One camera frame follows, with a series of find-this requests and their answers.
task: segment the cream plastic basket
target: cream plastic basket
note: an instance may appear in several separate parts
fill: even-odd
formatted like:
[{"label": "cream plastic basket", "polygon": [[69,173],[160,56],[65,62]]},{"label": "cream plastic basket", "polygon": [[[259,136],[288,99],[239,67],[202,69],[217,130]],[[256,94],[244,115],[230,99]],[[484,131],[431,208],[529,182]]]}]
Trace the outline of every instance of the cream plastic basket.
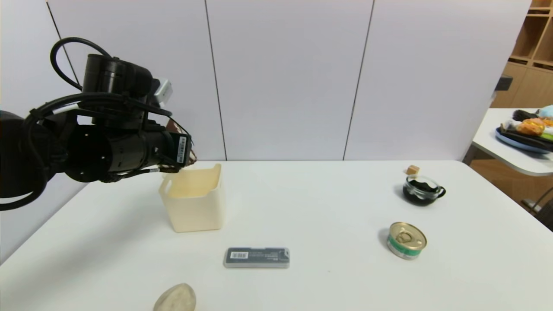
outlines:
[{"label": "cream plastic basket", "polygon": [[225,218],[221,165],[167,174],[159,194],[175,232],[217,230]]}]

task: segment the green label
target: green label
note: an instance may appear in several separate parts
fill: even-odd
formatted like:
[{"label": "green label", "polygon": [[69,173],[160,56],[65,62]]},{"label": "green label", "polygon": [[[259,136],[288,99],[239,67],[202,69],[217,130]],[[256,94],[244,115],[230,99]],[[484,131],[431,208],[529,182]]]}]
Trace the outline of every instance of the green label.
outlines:
[{"label": "green label", "polygon": [[398,243],[391,235],[388,235],[388,242],[392,244],[392,246],[398,250],[398,252],[406,254],[408,256],[416,256],[420,254],[421,250],[410,250],[409,248],[404,247],[400,243]]}]

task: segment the small wooden cube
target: small wooden cube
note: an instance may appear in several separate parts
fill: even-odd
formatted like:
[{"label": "small wooden cube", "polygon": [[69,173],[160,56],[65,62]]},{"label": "small wooden cube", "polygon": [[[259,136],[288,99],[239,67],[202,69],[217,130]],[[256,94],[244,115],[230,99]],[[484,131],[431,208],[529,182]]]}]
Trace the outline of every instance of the small wooden cube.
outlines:
[{"label": "small wooden cube", "polygon": [[414,165],[410,165],[405,173],[407,175],[417,175],[419,173],[419,168]]}]

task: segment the white table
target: white table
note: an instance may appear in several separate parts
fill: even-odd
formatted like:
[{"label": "white table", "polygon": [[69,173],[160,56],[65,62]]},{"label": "white table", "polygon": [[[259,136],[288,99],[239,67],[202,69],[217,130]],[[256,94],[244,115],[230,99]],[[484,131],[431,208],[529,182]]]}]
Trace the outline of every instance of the white table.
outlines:
[{"label": "white table", "polygon": [[[410,164],[447,194],[407,203]],[[551,310],[553,234],[461,162],[225,162],[223,182],[223,229],[184,234],[159,174],[88,185],[0,266],[2,311],[150,311],[181,282],[197,311]],[[426,234],[415,261],[385,245],[396,221]],[[226,269],[233,246],[290,268]]]},{"label": "white table", "polygon": [[[495,129],[508,120],[516,109],[490,108],[478,128],[473,146],[499,159],[513,169],[530,176],[553,175],[553,153],[537,154],[511,147],[495,137]],[[523,108],[533,112],[534,109]]]}]

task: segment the tin can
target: tin can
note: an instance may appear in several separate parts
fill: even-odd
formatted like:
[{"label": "tin can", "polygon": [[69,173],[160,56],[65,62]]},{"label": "tin can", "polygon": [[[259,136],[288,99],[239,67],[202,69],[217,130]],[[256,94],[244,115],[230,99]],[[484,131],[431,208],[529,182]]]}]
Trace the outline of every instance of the tin can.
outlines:
[{"label": "tin can", "polygon": [[426,246],[426,237],[417,227],[406,222],[394,222],[388,234],[388,247],[397,256],[413,260]]}]

